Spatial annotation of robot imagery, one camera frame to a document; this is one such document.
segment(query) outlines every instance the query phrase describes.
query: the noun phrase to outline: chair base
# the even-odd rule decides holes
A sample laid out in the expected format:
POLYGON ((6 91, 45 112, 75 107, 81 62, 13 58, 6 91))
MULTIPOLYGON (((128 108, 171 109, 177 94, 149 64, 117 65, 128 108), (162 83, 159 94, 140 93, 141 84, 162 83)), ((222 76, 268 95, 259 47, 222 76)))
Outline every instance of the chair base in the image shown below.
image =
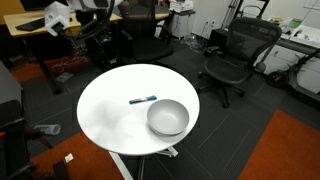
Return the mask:
MULTIPOLYGON (((223 96, 224 96, 224 100, 223 100, 223 103, 222 103, 222 107, 223 108, 228 108, 229 105, 230 105, 230 100, 228 98, 227 88, 232 88, 232 89, 235 89, 235 90, 239 91, 238 96, 240 96, 240 97, 243 97, 246 94, 246 91, 244 89, 240 88, 240 87, 237 87, 235 85, 230 85, 230 84, 225 84, 225 83, 219 82, 219 81, 213 79, 208 74, 203 73, 203 72, 199 72, 198 78, 202 79, 203 77, 208 77, 211 80, 215 81, 216 85, 217 85, 216 86, 217 89, 218 90, 220 90, 220 89, 222 90, 222 93, 223 93, 223 96)), ((203 91, 205 89, 208 89, 208 88, 212 88, 212 87, 214 87, 214 85, 207 85, 207 86, 197 87, 196 91, 197 91, 197 93, 201 93, 201 91, 203 91)))

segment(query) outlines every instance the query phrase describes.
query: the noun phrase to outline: monitor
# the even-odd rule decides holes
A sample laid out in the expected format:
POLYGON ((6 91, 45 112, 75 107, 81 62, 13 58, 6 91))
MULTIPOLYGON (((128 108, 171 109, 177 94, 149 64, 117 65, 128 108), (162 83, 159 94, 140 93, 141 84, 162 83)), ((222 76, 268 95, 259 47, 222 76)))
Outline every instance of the monitor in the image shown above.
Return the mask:
POLYGON ((44 8, 49 6, 54 1, 68 5, 66 0, 20 0, 25 11, 44 10, 44 8))

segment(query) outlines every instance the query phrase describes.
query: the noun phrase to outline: paper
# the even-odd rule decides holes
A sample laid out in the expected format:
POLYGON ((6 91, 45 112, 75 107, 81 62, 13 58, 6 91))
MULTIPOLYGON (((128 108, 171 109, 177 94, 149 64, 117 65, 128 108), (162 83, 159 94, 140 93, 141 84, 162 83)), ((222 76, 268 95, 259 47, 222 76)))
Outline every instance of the paper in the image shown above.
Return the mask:
POLYGON ((72 154, 70 153, 68 156, 64 157, 64 159, 66 160, 66 163, 70 162, 73 159, 72 154))

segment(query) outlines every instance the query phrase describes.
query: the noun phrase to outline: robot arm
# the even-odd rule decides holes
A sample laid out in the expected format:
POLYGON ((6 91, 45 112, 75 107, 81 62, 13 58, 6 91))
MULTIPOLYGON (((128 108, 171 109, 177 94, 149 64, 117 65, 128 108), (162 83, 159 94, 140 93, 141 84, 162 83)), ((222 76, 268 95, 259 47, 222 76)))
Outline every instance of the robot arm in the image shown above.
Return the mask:
POLYGON ((45 8, 45 27, 53 36, 62 35, 72 40, 84 40, 102 32, 109 24, 113 7, 123 0, 67 0, 68 6, 54 2, 45 8), (94 13, 95 11, 105 11, 103 17, 94 13), (92 12, 92 21, 80 29, 78 35, 70 36, 64 34, 69 28, 70 13, 72 12, 92 12), (83 33, 89 26, 96 24, 90 32, 83 33))

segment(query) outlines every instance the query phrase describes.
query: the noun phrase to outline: black cushion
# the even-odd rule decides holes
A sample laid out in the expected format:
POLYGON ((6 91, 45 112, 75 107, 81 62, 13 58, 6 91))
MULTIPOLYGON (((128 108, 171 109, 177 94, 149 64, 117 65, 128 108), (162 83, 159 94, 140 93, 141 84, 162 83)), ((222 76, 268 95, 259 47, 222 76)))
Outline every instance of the black cushion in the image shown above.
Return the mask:
POLYGON ((227 84, 240 84, 252 74, 251 71, 232 64, 216 54, 205 63, 204 67, 214 79, 227 84))
POLYGON ((150 62, 172 55, 174 49, 156 38, 137 39, 132 43, 132 53, 137 62, 150 62))

